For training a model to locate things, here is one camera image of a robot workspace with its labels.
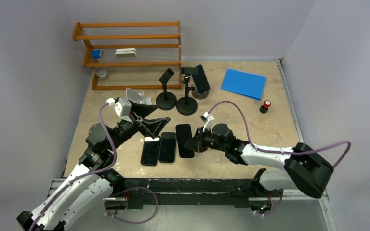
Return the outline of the black phone from silver stand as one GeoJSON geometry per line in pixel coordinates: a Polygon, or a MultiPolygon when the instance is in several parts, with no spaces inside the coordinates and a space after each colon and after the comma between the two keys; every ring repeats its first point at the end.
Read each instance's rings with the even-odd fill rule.
{"type": "Polygon", "coordinates": [[[156,166],[159,156],[160,137],[145,137],[140,163],[144,166],[156,166]]]}

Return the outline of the black tall round-base stand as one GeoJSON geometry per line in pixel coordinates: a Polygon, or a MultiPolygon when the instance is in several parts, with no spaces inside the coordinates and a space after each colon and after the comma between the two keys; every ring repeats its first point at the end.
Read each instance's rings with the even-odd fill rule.
{"type": "Polygon", "coordinates": [[[177,100],[176,109],[177,111],[185,116],[190,116],[194,114],[198,108],[196,100],[192,97],[189,97],[191,87],[189,86],[190,77],[193,74],[197,74],[198,69],[195,67],[182,67],[181,74],[184,75],[182,83],[185,84],[185,96],[177,100]]]}

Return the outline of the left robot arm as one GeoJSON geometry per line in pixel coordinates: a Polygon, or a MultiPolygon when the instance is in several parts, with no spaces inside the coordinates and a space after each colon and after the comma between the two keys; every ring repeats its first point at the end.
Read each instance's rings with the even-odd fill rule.
{"type": "Polygon", "coordinates": [[[121,119],[114,128],[94,124],[86,138],[88,147],[69,176],[38,207],[23,211],[16,218],[25,231],[67,231],[75,222],[104,198],[125,193],[125,178],[113,166],[117,148],[140,132],[156,138],[170,118],[147,119],[156,105],[132,103],[125,98],[109,98],[100,108],[111,107],[121,119]]]}

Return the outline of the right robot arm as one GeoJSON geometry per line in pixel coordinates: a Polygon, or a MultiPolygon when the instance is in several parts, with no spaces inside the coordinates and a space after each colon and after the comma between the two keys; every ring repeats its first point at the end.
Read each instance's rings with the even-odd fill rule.
{"type": "Polygon", "coordinates": [[[265,166],[251,183],[252,192],[258,196],[275,189],[297,189],[319,199],[334,172],[333,165],[305,143],[286,148],[253,147],[236,138],[226,124],[210,130],[198,128],[184,147],[198,153],[207,149],[222,151],[234,164],[265,166]]]}

